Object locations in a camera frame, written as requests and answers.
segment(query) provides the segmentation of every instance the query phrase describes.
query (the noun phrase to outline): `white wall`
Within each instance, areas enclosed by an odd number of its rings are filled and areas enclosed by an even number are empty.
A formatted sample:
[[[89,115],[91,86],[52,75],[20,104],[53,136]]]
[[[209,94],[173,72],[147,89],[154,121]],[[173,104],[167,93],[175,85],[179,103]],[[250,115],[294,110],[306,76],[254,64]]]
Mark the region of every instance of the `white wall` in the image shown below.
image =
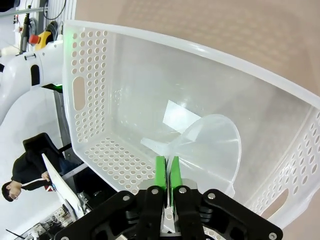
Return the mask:
[[[14,103],[0,125],[0,186],[10,180],[14,161],[24,152],[22,141],[42,132],[62,147],[53,92],[36,88]],[[23,190],[13,202],[0,195],[0,239],[14,239],[5,229],[22,234],[60,206],[57,194],[44,188]]]
[[[15,44],[14,16],[0,17],[0,49]]]

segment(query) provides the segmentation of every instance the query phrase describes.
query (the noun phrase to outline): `bolt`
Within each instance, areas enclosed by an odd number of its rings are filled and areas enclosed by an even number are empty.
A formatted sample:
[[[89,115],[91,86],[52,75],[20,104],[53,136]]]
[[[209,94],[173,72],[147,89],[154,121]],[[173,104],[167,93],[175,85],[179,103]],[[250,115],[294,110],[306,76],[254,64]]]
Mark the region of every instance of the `bolt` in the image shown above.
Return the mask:
[[[128,201],[130,199],[130,197],[126,195],[122,199],[123,199],[123,201]]]
[[[181,194],[185,194],[186,192],[187,192],[187,189],[185,187],[181,187],[179,189],[179,193],[181,193]]]
[[[215,199],[216,198],[216,195],[214,193],[209,193],[208,194],[208,199]]]
[[[275,234],[274,232],[271,232],[271,233],[269,234],[269,239],[270,239],[270,240],[276,240],[276,239],[277,239],[277,234]]]
[[[154,189],[151,190],[151,193],[154,194],[154,195],[158,194],[158,192],[159,192],[159,190],[156,189],[156,188],[154,188]]]

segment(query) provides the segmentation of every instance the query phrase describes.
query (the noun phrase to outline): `cable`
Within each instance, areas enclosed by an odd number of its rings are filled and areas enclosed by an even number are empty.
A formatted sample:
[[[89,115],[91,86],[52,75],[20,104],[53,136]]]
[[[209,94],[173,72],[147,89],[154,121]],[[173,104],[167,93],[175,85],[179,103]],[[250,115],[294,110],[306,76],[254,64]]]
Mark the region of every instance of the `cable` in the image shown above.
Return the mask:
[[[27,3],[28,3],[28,0],[25,1],[25,5],[24,5],[24,8],[25,8],[25,9],[27,9]]]
[[[66,5],[67,5],[67,0],[64,0],[64,4],[63,4],[63,8],[62,8],[61,12],[58,14],[58,16],[56,16],[54,18],[48,18],[48,12],[45,11],[46,4],[49,5],[49,0],[46,0],[44,5],[43,5],[43,16],[44,16],[44,18],[47,19],[47,20],[56,20],[64,12],[64,10],[66,8]]]

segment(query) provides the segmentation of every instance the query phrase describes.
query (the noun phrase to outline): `ventilation hole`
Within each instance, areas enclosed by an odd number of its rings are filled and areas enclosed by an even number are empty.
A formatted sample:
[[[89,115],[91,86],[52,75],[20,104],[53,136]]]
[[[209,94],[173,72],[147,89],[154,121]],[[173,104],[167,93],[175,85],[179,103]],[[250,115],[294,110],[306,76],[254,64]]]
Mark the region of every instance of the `ventilation hole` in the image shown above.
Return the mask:
[[[296,187],[295,187],[295,189],[294,189],[294,191],[293,191],[293,194],[296,194],[296,193],[297,193],[297,191],[298,191],[298,189],[299,189],[299,187],[298,187],[298,186],[296,186]]]
[[[316,172],[317,167],[318,167],[317,164],[313,166],[313,168],[312,168],[312,170],[311,170],[311,173],[312,173],[312,174],[314,174],[314,173]]]
[[[302,185],[304,185],[307,182],[307,180],[308,180],[308,176],[305,176],[303,181],[302,181]]]
[[[310,158],[309,163],[312,164],[314,160],[315,160],[315,155],[312,155],[311,158]]]

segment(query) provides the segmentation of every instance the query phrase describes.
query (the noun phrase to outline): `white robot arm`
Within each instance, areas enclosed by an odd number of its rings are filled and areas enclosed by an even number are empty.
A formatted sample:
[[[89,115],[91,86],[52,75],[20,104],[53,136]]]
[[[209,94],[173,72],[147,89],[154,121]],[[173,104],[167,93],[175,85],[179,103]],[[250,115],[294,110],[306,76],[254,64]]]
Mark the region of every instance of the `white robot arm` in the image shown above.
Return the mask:
[[[50,42],[43,49],[16,56],[0,70],[1,125],[20,96],[32,88],[62,84],[63,41]]]

